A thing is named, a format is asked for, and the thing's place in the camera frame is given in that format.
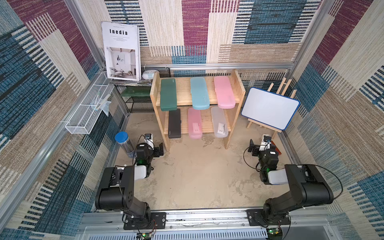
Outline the black pencil case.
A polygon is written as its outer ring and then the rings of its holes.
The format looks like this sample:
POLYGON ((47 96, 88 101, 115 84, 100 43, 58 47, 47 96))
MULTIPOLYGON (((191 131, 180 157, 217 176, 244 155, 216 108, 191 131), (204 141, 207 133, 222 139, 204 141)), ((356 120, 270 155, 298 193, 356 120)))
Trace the black pencil case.
POLYGON ((181 138, 181 110, 169 111, 168 137, 170 139, 181 138))

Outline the clear frosted pencil case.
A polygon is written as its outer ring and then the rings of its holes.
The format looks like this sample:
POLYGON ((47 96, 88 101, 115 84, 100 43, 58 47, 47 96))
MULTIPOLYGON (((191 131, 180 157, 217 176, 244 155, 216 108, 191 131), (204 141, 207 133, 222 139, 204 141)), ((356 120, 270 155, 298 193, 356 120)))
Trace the clear frosted pencil case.
POLYGON ((226 138, 228 136, 229 129, 224 110, 219 107, 212 107, 211 115, 215 137, 226 138))

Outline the translucent pink pencil case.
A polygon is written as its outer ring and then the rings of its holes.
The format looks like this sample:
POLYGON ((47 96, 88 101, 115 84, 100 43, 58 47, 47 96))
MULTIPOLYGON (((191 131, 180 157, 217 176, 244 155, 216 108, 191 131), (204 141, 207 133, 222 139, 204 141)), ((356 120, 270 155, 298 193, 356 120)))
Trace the translucent pink pencil case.
POLYGON ((200 139, 203 135, 201 111, 188 109, 188 133, 191 139, 200 139))

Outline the dark green pencil case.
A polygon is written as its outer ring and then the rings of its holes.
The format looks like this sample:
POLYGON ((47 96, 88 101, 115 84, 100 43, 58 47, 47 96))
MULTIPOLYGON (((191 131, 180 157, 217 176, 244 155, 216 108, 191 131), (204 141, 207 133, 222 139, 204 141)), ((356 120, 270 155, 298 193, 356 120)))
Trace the dark green pencil case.
POLYGON ((177 109, 177 88, 176 79, 162 79, 161 80, 161 110, 174 111, 177 109))

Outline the light blue pencil case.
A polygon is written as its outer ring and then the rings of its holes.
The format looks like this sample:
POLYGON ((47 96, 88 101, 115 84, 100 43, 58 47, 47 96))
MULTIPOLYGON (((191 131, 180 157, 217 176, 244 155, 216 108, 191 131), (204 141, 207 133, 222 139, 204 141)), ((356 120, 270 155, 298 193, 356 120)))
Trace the light blue pencil case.
POLYGON ((193 108, 195 110, 208 109, 210 107, 210 98, 205 78, 192 77, 190 84, 193 108))

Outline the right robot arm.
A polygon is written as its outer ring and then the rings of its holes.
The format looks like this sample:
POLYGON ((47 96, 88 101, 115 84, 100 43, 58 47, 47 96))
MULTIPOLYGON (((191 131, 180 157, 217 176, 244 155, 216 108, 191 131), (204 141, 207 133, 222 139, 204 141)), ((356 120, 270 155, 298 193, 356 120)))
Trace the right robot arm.
POLYGON ((336 199, 318 166, 286 164, 279 170, 279 152, 269 136, 261 145, 250 140, 246 151, 258 158, 259 162, 253 169, 260 174, 263 184, 289 186, 288 192, 267 199, 261 209, 247 210, 250 226, 266 228, 288 223, 289 212, 304 207, 328 205, 336 199))

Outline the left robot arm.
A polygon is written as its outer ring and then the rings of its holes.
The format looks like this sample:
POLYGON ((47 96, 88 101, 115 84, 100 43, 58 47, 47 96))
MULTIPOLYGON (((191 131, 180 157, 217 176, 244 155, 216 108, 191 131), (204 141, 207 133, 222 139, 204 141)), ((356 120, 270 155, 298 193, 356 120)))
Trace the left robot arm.
POLYGON ((166 213, 152 213, 148 203, 134 196, 135 181, 149 177, 153 158, 164 155, 164 144, 151 147, 140 143, 136 148, 137 158, 127 167, 109 167, 102 175, 97 190, 97 210, 122 212, 124 230, 159 230, 166 226, 166 213))

